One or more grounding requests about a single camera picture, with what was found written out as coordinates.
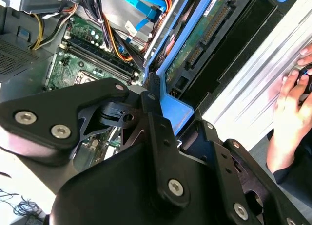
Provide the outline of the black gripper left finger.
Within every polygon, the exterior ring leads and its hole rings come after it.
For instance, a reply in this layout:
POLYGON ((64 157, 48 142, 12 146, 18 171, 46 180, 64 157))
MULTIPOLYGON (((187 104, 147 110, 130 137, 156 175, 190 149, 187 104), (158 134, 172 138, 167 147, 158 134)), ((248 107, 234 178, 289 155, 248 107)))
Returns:
POLYGON ((60 166, 73 158, 82 140, 120 127, 120 154, 144 150, 152 199, 185 207, 190 191, 159 99, 159 77, 150 74, 146 90, 139 94, 106 78, 2 102, 0 146, 41 164, 60 166))

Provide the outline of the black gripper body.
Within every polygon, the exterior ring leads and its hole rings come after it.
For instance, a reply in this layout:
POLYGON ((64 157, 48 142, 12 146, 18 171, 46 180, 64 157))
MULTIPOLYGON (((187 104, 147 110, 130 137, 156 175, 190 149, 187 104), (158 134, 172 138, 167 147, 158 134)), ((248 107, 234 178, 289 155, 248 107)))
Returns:
POLYGON ((213 171, 180 155, 190 203, 173 208, 160 200, 142 146, 131 147, 71 178, 57 193, 52 225, 223 225, 226 216, 213 171))

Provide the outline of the person's hand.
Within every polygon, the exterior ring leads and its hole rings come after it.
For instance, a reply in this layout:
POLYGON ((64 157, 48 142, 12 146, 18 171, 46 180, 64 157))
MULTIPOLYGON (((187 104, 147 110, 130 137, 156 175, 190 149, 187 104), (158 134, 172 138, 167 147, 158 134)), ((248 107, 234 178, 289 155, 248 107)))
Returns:
POLYGON ((273 136, 269 142, 267 166, 271 173, 289 167, 294 162, 294 153, 303 137, 312 128, 312 95, 303 104, 303 95, 312 70, 299 76, 294 70, 283 78, 273 115, 273 136))

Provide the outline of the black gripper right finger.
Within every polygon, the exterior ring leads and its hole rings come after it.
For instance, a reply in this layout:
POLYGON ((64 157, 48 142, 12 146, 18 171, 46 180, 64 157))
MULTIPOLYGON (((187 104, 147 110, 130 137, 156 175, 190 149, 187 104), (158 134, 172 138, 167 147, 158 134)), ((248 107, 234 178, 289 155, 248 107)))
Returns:
POLYGON ((199 111, 181 132, 181 150, 212 168, 220 198, 215 202, 225 225, 307 225, 287 196, 234 139, 221 141, 199 111))

